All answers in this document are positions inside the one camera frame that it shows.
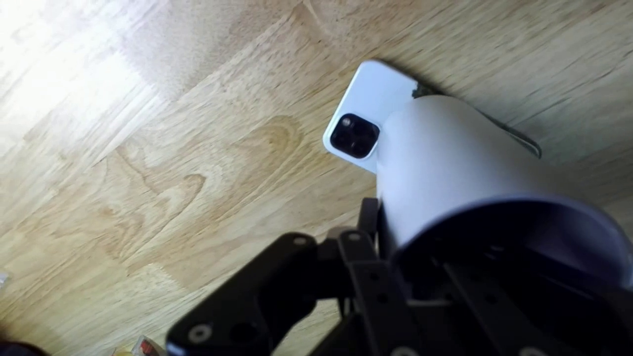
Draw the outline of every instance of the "wooden floor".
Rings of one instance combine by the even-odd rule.
[[[0,3],[8,336],[111,353],[374,179],[320,148],[382,57],[516,124],[633,233],[631,1],[16,0]],[[279,353],[304,353],[322,306]]]

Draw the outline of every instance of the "camera lens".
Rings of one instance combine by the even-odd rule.
[[[378,140],[380,128],[352,112],[338,118],[330,142],[336,150],[342,150],[354,158],[364,158],[372,152]]]

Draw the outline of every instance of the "smartphone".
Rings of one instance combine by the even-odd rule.
[[[376,171],[376,146],[382,122],[401,104],[413,100],[419,82],[376,59],[362,61],[342,94],[322,144],[334,156]]]

